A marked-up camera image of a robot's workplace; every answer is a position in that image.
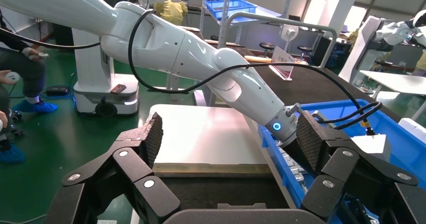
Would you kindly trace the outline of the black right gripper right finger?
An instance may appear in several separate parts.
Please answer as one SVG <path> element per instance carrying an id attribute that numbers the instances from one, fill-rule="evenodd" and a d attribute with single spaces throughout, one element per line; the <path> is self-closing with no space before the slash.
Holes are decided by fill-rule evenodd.
<path id="1" fill-rule="evenodd" d="M 380 220 L 417 220 L 419 187 L 411 173 L 361 150 L 343 131 L 321 126 L 300 111 L 296 160 L 314 181 L 301 207 L 330 220 L 345 196 L 359 200 Z"/>

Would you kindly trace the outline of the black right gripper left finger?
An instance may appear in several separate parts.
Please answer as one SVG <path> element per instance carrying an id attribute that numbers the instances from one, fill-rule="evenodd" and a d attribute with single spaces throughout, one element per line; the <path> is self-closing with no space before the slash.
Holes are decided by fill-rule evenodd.
<path id="1" fill-rule="evenodd" d="M 62 220 L 96 220 L 124 195 L 143 220 L 166 220 L 180 201 L 152 170 L 161 147 L 162 118 L 152 112 L 142 127 L 121 132 L 100 156 L 62 180 Z"/>

